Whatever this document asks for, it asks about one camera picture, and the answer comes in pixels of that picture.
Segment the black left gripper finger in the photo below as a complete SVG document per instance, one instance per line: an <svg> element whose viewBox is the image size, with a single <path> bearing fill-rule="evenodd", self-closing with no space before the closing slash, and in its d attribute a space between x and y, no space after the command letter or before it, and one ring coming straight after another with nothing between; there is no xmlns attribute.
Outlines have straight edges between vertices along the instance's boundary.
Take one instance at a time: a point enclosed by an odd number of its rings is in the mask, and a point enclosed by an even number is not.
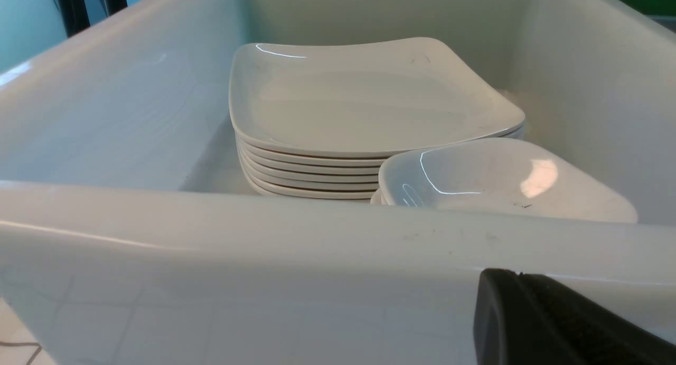
<svg viewBox="0 0 676 365"><path fill-rule="evenodd" d="M478 364L674 364L672 343L541 274L488 268L478 282Z"/></svg>

